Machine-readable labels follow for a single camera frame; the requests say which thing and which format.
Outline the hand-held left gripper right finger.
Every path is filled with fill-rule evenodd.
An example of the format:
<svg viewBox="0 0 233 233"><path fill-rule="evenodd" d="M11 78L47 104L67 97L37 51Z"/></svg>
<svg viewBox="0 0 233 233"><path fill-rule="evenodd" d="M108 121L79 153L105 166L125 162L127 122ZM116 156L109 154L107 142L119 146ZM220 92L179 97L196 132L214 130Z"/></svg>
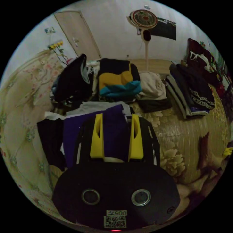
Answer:
<svg viewBox="0 0 233 233"><path fill-rule="evenodd" d="M142 160L143 156L139 115L132 114L128 160Z"/></svg>

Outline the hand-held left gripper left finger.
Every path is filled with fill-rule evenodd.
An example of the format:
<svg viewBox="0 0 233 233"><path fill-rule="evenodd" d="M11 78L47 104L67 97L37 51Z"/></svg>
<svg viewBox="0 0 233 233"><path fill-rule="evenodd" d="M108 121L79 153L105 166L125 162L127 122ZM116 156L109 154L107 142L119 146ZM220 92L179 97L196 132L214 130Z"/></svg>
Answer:
<svg viewBox="0 0 233 233"><path fill-rule="evenodd" d="M104 159L104 134L103 114L96 114L92 134L90 157L92 159Z"/></svg>

